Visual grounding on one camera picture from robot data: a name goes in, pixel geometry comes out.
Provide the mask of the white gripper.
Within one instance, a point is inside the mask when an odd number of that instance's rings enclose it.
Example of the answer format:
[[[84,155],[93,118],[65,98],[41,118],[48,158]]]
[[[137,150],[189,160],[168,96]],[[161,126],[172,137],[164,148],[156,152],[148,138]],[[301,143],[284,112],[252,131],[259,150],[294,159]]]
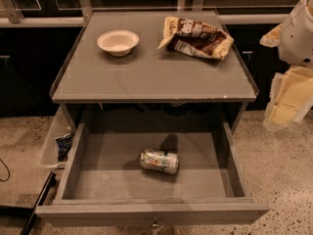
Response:
[[[313,107],[313,70],[306,68],[313,67],[313,0],[299,0],[282,25],[263,35],[259,43],[279,46],[280,59],[298,65],[277,72],[272,80],[263,125],[276,132],[300,123]]]

